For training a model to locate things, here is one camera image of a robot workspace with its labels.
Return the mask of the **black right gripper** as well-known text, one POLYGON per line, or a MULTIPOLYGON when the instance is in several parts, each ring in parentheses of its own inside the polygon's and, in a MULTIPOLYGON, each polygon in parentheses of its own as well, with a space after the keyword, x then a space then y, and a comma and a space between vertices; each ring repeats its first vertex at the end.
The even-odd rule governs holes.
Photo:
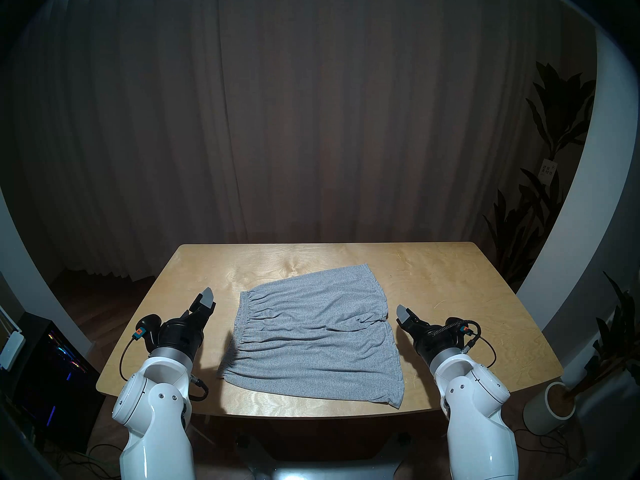
POLYGON ((426 364, 432 364, 434 360, 440 364, 453 355, 463 353, 460 318, 448 318, 445 326, 429 324, 420 320, 411 309, 408 313, 405 306, 398 305, 397 323, 411 336, 415 351, 426 364))

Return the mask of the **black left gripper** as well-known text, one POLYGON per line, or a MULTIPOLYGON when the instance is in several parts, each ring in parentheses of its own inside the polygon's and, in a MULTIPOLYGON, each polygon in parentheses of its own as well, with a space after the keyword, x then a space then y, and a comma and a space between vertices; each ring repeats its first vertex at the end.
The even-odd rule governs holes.
POLYGON ((206 287, 183 315, 162 323, 153 351, 169 348, 188 357, 195 357, 202 345, 204 328, 213 314, 215 305, 213 292, 210 287, 206 287))

